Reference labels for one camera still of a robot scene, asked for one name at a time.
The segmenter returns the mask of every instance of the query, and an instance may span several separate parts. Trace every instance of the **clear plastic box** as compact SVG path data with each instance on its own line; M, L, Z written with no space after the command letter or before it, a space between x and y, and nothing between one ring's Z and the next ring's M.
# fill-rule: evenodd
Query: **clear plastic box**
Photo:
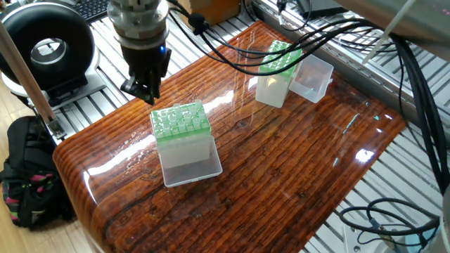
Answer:
M152 111L150 119L167 187L222 173L211 126L200 100Z
M330 83L333 66L310 55L297 66L289 89L313 103L319 102Z
M167 187L192 183L222 173L214 137L204 135L176 145L158 146L162 176Z
M268 52L280 51L289 47L289 43L274 40L270 45ZM297 60L302 55L302 50L293 51L275 60L272 63L261 65L259 72L271 72L279 70L291 64L294 60ZM273 60L277 55L268 55L264 57L262 62ZM294 77L296 67L292 67L282 73L274 74L267 77L258 77L258 83L256 88L256 101L265 103L267 105L281 108L283 106L286 95L289 91L289 83Z

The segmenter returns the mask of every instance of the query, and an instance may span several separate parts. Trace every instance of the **black cable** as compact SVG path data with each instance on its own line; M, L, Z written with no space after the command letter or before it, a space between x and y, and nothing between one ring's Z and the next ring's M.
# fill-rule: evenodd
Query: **black cable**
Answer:
M274 51L274 52L251 51L251 50L245 50L245 49L241 49L241 48L236 48L235 46L230 45L230 44L229 44L228 42L226 42L226 41L222 41L222 40L216 38L215 36L211 36L211 34L208 34L207 31L206 31L206 33L207 33L209 36L211 36L213 39L216 39L220 44L222 44L222 45L224 45L224 46L227 46L227 47L229 47L229 48L232 48L232 49L234 49L234 50L237 50L237 51L240 51L240 52L243 52L243 53L259 54L259 55L265 55L265 56L267 56L267 55L278 55L278 54L280 54L280 53L286 54L286 53L289 53L289 52L291 52L291 51L294 51L294 48L296 48L296 46L298 46L298 45L300 45L302 42L308 40L310 37L314 36L315 34L317 34L317 33L319 33L319 32L322 32L322 31L324 31L325 29L328 29L328 28L330 28L330 27L332 27L332 26L334 26L334 25L338 25L338 24L342 24L342 23L347 23L347 22L368 22L368 21L367 21L367 20L364 20L364 19L360 19L360 18L353 18L353 19L348 19L348 20L339 20L339 21L336 21L336 22L332 22L332 23L330 23L330 24L328 24L328 25L325 25L325 26L321 27L320 29L317 29L317 30L314 31L314 32L310 32L310 33L307 33L307 34L303 35L303 36L300 37L296 42L294 42L290 47L288 47L288 48L286 48L286 49L283 49L283 50L280 50L280 51Z
M444 129L439 113L437 112L434 98L432 97L430 88L428 87L412 50L407 46L404 39L395 34L391 34L391 37L396 44L399 55L404 60L411 88L413 90L414 103L416 104L418 113L418 123L420 130L422 131L425 149L427 150L439 190L441 194L444 194L450 182L450 173L446 163L446 139ZM439 156L440 167L436 157L435 147Z
M371 208L378 204L378 203L383 203L383 202L393 202L393 203L397 203L397 204L401 204L401 205L405 205L407 207L410 207L418 212L421 212L422 214L428 216L431 219L439 219L439 216L436 214L433 214L425 209L423 209L422 207L419 207L418 205L412 204L410 202L404 201L404 200L398 200L395 198L391 198L391 197L382 197L379 198L377 200L374 200L372 202L370 202L367 206L367 210L366 210L366 214L369 220L373 219L372 215L371 215Z
M304 21L303 25L301 27L298 27L298 28L295 28L295 29L290 29L290 28L285 27L284 25L281 25L281 27L283 29L285 29L286 31L289 31L289 32L298 32L298 31L300 31L301 29L305 28L308 25L308 22L311 20L312 0L307 0L307 1L309 2L309 12L308 12L307 19ZM300 3L300 0L297 0L297 5L298 5L298 8L301 11L302 10L302 3Z
M404 225L403 225L403 224L383 224L382 226L387 227L387 226L404 226ZM436 232L437 232L437 228L435 228L435 230L434 230L433 234L430 236L430 238L427 239L427 242L429 242L431 239L434 238L434 236L436 235ZM416 246L422 246L421 249L423 249L423 248L425 248L425 246L426 246L426 245L423 246L421 243L416 243L416 244L412 244L412 245L407 245L407 244L404 244L404 243L401 243L401 242L396 242L396 241L394 241L394 240L389 240L389 239L386 239L386 238L374 238L374 239L372 239L372 240L368 240L367 242L361 242L361 236L362 236L364 233L365 233L364 231L361 231L360 234L358 235L357 241L358 241L358 243L359 243L360 245L367 245L367 244L369 244L369 243L371 243L371 242L375 242L375 241L377 241L377 240L382 240L382 241L385 241L385 242L391 242L391 243L394 243L395 245L400 245L400 246L404 246L404 247L416 247Z
M439 226L439 219L435 219L432 220L431 222L425 224L424 226L418 227L418 228L410 228L407 231L382 231L379 229L374 229L374 228L368 228L365 226L360 226L358 224L355 224L349 220L347 220L344 215L347 212L353 212L353 211L366 211L367 207L350 207L350 208L346 208L344 210L342 210L341 212L337 213L337 215L339 216L339 218L341 219L342 222L344 222L346 225L350 226L351 228L355 228L357 230L360 231L366 231L369 233L375 233L378 235L389 235L389 236L403 236L403 235L415 235L415 234L421 234L424 233L425 231L431 230L433 228L436 228ZM406 221L405 219L401 218L400 216L392 213L392 212L388 212L382 209L378 209L378 208L371 208L371 212L379 212L381 214L385 214L388 216L391 216L392 218L395 218L399 221L401 221L402 223L405 223L404 221Z
M427 151L424 149L424 147L420 144L419 140L417 139L416 135L413 133L413 129L411 128L411 126L409 125L409 123L406 121L405 118L405 114L403 111L403 103L401 100L401 93L402 93L402 89L403 89L403 81L404 81L404 75L405 75L405 70L404 70L404 66L403 66L403 60L401 59L400 55L399 56L399 62L400 62L400 70L401 70L401 77L400 77L400 86L399 86L399 107L400 107L400 114L401 117L403 118L403 120L405 121L405 125L408 128L409 132L411 133L411 135L413 136L414 140L416 141L417 145L419 146L419 148L426 153Z
M324 44L326 44L328 41L330 41L333 37L335 37L336 35L338 35L339 33L342 33L344 31L350 30L350 29L354 29L360 26L367 26L368 21L367 20L361 20L360 23L355 23L355 24L351 24L351 25L347 25L345 27L341 27L340 29L334 30L330 33L327 34L325 39L322 39L317 45L315 45L314 47L311 48L310 51L307 51L306 53L304 53L303 55L301 55L297 60L294 60L292 63L286 65L285 67L282 67L279 70L275 70L272 72L263 72L263 73L259 73L259 72L251 72L251 71L247 71L244 69L239 68L238 66L234 65L232 62L230 62L227 58L225 58L220 52L218 52L218 50L216 50L215 47L213 47L213 45L211 45L211 43L206 39L204 34L200 34L200 36L202 37L202 39L205 41L205 43L228 65L230 65L232 68L234 68L237 71L240 71L244 74L251 74L254 76L269 76L269 75L273 75L273 74L279 74L282 73L286 70L289 70L290 68L296 66L296 64L298 64L300 61L302 61L303 59L305 59L307 56L311 55L313 52L315 52L317 49L319 49L320 47L322 47Z
M255 18L253 17L253 15L250 13L250 11L249 11L248 8L247 8L247 4L245 4L245 0L242 0L242 5L244 6L244 11L245 11L245 13L247 13L247 15L250 17L250 19L251 19L253 22L256 22Z
M170 8L171 11L177 11L180 12L179 9L177 8ZM184 30L184 28L179 24L179 22L175 19L175 17L169 13L170 17L172 18L172 20L175 22L175 25L178 26L178 28L180 28L180 30L184 33L184 35L188 38L188 40L200 51L202 51L202 53L204 53L207 57L213 59L213 60L217 60L221 63L225 63L223 60L215 58L214 56L211 56L208 52L204 51L203 48L201 48L189 35L188 33ZM266 65L269 63L272 63L274 61L277 61L279 58L283 57L283 55L279 55L277 57L275 57L274 59L265 61L263 63L255 63L255 64L242 64L242 63L234 63L236 66L241 66L241 67L257 67L257 66L261 66L261 65Z

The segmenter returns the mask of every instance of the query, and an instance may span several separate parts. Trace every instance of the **metal bracket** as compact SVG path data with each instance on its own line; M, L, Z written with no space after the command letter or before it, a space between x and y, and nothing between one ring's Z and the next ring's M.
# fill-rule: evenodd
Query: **metal bracket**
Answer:
M64 132L64 129L62 128L62 126L59 124L57 119L54 119L52 121L50 121L50 123L47 124L47 126L49 127L50 131L52 132L52 134L58 139L62 139L64 136L66 136L67 134Z

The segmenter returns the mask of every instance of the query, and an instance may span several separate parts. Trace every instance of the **glossy wood surface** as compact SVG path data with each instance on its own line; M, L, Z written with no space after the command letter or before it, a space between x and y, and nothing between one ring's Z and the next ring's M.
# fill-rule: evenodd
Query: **glossy wood surface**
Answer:
M257 22L231 44L264 51L274 39L285 40ZM163 82L156 106L133 100L53 157L107 252L299 252L404 128L396 112L333 79L319 103L290 92L277 109L255 100L257 77L204 57ZM196 98L224 172L166 188L149 114Z

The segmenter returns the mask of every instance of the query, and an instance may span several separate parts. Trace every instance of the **white cable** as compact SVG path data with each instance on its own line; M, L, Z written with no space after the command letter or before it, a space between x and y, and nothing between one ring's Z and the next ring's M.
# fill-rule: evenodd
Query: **white cable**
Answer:
M417 0L408 0L403 7L401 7L400 11L395 15L395 17L392 19L391 23L386 27L385 33L382 35L382 38L377 42L377 44L372 48L371 52L364 58L363 64L366 64L380 49L382 44L386 41L386 39L389 37L389 34L392 32L392 30L398 25L400 20L408 13L409 9L413 6L413 4Z

